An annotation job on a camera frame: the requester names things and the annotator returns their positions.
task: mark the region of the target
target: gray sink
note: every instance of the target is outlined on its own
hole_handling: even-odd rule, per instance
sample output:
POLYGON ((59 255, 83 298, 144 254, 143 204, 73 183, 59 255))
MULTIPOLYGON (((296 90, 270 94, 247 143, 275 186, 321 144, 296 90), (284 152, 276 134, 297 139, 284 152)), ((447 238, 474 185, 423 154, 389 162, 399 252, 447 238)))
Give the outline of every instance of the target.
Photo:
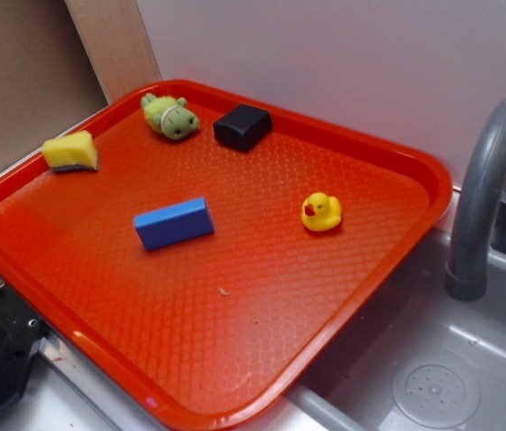
POLYGON ((301 378, 367 430, 506 430, 506 256, 463 303, 445 292, 448 244, 433 230, 301 378))

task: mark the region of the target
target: sink drain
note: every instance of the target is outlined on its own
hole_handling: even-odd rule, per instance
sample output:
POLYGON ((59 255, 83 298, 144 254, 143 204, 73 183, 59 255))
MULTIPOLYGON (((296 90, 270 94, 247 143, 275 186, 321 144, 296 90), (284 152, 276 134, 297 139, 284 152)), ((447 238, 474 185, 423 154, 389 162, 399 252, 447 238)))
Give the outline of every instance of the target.
POLYGON ((419 425, 457 427, 469 420, 480 402, 472 373, 446 355, 418 356, 404 363, 393 378, 398 408, 419 425))

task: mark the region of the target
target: black sponge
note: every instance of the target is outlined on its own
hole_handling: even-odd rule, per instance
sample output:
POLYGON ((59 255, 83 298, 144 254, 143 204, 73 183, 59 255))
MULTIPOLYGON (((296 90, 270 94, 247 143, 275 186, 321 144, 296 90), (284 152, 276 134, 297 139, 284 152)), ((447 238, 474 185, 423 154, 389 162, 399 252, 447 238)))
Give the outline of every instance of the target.
POLYGON ((215 140, 246 153, 273 128, 269 112, 241 104, 214 122, 215 140))

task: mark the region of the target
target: green plush toy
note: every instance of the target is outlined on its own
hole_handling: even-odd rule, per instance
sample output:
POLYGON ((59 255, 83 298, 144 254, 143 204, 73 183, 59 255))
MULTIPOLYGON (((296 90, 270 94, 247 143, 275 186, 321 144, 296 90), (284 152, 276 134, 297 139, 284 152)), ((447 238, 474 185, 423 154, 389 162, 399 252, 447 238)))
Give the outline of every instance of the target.
POLYGON ((174 141, 183 139, 199 127, 197 115, 185 109, 188 101, 183 97, 155 97, 149 92, 142 97, 141 104, 151 128, 174 141))

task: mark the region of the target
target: orange beak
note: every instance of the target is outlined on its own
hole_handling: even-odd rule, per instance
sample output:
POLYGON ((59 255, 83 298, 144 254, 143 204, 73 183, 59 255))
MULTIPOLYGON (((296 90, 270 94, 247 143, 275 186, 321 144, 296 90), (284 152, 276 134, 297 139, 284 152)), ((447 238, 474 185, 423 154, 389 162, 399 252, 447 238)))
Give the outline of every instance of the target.
POLYGON ((314 216, 315 215, 315 210, 313 209, 312 204, 308 204, 305 206, 305 215, 306 216, 314 216))

